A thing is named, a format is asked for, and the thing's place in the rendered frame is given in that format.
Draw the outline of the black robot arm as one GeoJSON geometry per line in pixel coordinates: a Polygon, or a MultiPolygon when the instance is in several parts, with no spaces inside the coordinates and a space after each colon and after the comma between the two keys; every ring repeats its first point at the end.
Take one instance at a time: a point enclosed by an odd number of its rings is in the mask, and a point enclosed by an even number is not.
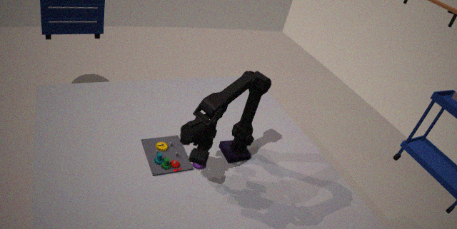
{"type": "Polygon", "coordinates": [[[232,136],[235,138],[229,145],[234,154],[247,153],[247,146],[250,146],[254,141],[252,136],[253,118],[262,95],[268,92],[270,87],[271,79],[267,76],[259,71],[245,71],[240,78],[223,91],[212,93],[200,102],[193,112],[196,118],[181,127],[180,141],[184,145],[194,143],[193,145],[196,146],[198,137],[204,134],[213,134],[218,119],[222,118],[230,102],[248,89],[249,95],[241,120],[233,125],[232,136]],[[201,110],[206,114],[202,114],[201,110]]]}

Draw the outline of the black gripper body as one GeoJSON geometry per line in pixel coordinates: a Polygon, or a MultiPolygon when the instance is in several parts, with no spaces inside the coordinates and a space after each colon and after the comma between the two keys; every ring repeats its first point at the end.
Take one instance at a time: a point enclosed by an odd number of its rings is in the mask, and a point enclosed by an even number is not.
{"type": "Polygon", "coordinates": [[[213,134],[207,135],[204,134],[197,139],[197,147],[196,149],[191,150],[191,154],[189,156],[189,161],[192,163],[197,163],[199,165],[206,165],[208,159],[208,148],[211,148],[211,144],[213,139],[216,136],[217,130],[213,134]]]}

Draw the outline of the yellow gear with black stripe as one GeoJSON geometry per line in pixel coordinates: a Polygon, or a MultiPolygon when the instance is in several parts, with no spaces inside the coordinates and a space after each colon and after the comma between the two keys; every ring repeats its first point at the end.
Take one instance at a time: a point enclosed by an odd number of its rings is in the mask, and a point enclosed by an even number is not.
{"type": "Polygon", "coordinates": [[[162,141],[162,142],[156,144],[156,148],[157,148],[157,150],[160,150],[160,151],[166,151],[168,148],[168,145],[167,145],[167,143],[165,143],[165,142],[163,143],[163,141],[162,141]],[[163,144],[163,145],[161,145],[161,144],[163,144]]]}

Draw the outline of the purple gear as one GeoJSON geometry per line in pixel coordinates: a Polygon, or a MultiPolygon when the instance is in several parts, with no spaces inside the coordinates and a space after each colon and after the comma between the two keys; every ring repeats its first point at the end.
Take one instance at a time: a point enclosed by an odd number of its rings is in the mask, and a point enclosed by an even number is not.
{"type": "Polygon", "coordinates": [[[206,167],[206,165],[202,166],[202,165],[199,165],[199,164],[197,164],[197,163],[193,163],[192,165],[193,165],[194,169],[196,168],[197,170],[198,170],[198,169],[199,169],[199,170],[200,170],[200,169],[202,170],[202,169],[204,169],[204,168],[206,167]]]}

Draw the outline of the red gear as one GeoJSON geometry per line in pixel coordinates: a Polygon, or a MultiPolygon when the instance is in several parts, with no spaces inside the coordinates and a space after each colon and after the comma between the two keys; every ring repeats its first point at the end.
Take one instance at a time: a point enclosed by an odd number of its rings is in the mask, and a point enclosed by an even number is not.
{"type": "Polygon", "coordinates": [[[174,167],[174,168],[175,167],[177,168],[177,166],[179,167],[180,166],[179,162],[176,161],[176,163],[174,163],[174,161],[172,161],[172,162],[170,161],[171,166],[174,167]]]}

